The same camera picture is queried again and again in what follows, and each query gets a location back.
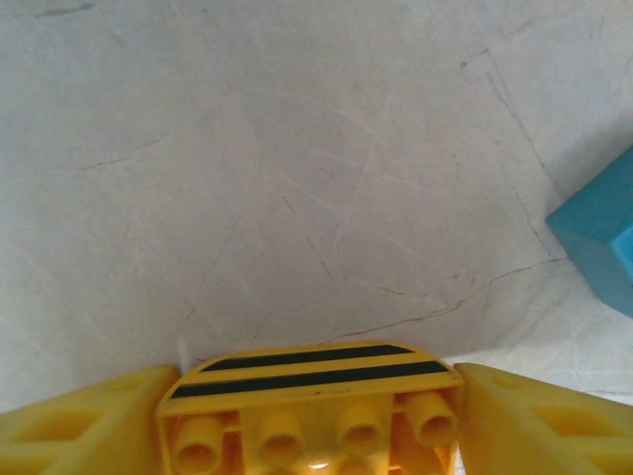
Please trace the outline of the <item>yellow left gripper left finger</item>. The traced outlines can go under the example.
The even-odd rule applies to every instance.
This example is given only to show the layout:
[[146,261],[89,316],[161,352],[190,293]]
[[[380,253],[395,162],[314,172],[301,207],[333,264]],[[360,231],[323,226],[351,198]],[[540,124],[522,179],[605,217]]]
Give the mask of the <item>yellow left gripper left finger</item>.
[[161,474],[154,413],[180,376],[157,365],[1,415],[3,474]]

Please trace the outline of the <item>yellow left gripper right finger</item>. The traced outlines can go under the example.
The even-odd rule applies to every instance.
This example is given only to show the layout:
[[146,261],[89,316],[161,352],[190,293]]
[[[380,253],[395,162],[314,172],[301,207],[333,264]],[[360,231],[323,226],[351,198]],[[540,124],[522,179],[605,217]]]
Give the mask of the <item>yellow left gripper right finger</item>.
[[630,406],[480,364],[456,369],[467,473],[631,473]]

